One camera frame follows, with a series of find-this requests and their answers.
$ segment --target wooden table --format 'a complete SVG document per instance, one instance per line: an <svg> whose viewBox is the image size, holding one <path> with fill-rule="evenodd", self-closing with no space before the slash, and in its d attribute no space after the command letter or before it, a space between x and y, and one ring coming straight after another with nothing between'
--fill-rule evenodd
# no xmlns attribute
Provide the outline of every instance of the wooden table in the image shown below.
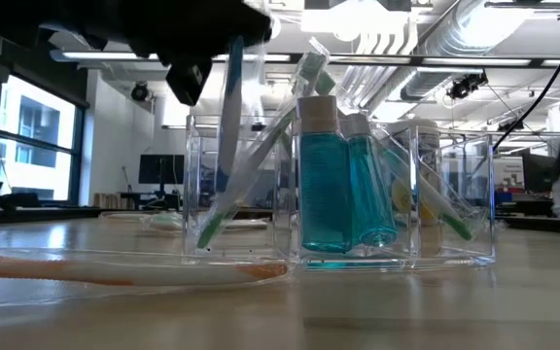
<svg viewBox="0 0 560 350"><path fill-rule="evenodd" d="M0 246L169 252L173 241L97 220L0 227ZM306 273L232 291L70 299L113 291L0 280L0 303L53 298L0 306L0 349L560 349L560 234L508 230L498 245L490 268Z"/></svg>

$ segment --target ceiling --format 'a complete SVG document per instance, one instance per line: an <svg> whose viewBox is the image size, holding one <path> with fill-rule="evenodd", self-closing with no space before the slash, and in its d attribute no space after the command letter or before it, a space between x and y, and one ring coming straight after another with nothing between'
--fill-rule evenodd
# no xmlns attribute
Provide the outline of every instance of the ceiling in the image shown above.
<svg viewBox="0 0 560 350"><path fill-rule="evenodd" d="M302 14L304 0L285 1L285 8L272 6L273 13L281 18L280 34L272 39L266 46L267 53L303 53L309 50L308 41L315 37L331 53L355 53L360 46L360 39L343 42L331 33L306 33L302 32L299 21ZM454 0L432 0L434 8L428 13L418 16L419 36L425 33ZM560 57L560 21L557 12L535 12L506 38L502 43L493 48L489 55L506 56L554 56ZM57 33L52 37L52 42L65 51L86 51L88 46L83 39L73 37L67 33ZM110 43L107 51L129 51L128 46ZM88 68L98 68L103 71L104 78L111 81L112 85L128 95L136 81L148 81L149 87L159 95L170 93L167 84L163 81L166 68L159 63L83 63ZM337 82L342 81L346 67L329 66L330 73ZM295 66L289 64L267 64L265 72L274 77L282 75L290 77L295 71ZM432 119L440 125L458 128L481 128L485 122L508 111L508 108L518 109L527 106L535 99L552 74L549 69L488 69L486 74L490 86L506 102L497 98L495 92L488 87L483 87L471 95L470 98L451 106L451 101L444 97L444 90L438 90L428 98L426 103L419 103L411 113L420 118ZM215 64L213 72L202 93L200 106L204 114L220 113L219 97L222 94L225 75L225 65ZM283 93L274 92L268 88L263 97L265 109L273 110L282 100ZM560 76L555 82L548 99L527 120L531 128L542 128L545 124L546 107L557 103L560 98Z"/></svg>

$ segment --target plastic bottle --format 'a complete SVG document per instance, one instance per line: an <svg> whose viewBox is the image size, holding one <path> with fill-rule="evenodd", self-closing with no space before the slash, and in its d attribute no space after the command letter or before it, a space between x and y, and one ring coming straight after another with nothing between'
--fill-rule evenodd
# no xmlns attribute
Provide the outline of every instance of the plastic bottle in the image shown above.
<svg viewBox="0 0 560 350"><path fill-rule="evenodd" d="M297 101L301 246L310 251L345 253L352 247L349 147L337 133L336 99Z"/></svg>
<svg viewBox="0 0 560 350"><path fill-rule="evenodd" d="M353 243L383 247L397 240L391 196L377 161L377 148L366 116L347 116L343 135L349 142L354 209Z"/></svg>

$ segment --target desk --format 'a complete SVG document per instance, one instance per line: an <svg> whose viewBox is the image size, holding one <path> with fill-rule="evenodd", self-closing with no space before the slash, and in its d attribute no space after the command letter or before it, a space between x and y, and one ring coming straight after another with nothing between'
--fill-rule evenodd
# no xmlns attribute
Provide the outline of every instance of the desk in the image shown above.
<svg viewBox="0 0 560 350"><path fill-rule="evenodd" d="M524 216L552 217L552 199L524 198L511 203L500 203L496 207L497 213L520 214Z"/></svg>
<svg viewBox="0 0 560 350"><path fill-rule="evenodd" d="M133 200L135 210L142 210L143 206L157 200L157 195L154 192L119 192L118 194L121 198ZM170 209L175 209L177 212L181 211L183 200L180 194L166 193L163 200L166 201Z"/></svg>
<svg viewBox="0 0 560 350"><path fill-rule="evenodd" d="M174 240L98 220L0 227L4 246L169 252ZM307 273L251 289L0 307L0 349L560 349L560 233L508 230L498 246L483 269ZM0 280L0 296L36 284L43 298L88 289Z"/></svg>

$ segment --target bottle cap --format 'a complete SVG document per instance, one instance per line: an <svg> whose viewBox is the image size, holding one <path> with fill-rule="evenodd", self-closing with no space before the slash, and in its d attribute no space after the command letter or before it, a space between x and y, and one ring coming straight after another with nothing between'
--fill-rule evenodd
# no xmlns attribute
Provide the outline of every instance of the bottle cap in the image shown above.
<svg viewBox="0 0 560 350"><path fill-rule="evenodd" d="M336 132L336 98L302 97L297 100L297 116L301 120L302 133Z"/></svg>
<svg viewBox="0 0 560 350"><path fill-rule="evenodd" d="M338 113L338 128L340 129L340 134L342 134L344 138L347 138L351 133L352 127L350 123L348 116Z"/></svg>
<svg viewBox="0 0 560 350"><path fill-rule="evenodd" d="M367 116L359 113L347 116L343 136L350 138L355 135L370 135L370 124L368 123Z"/></svg>

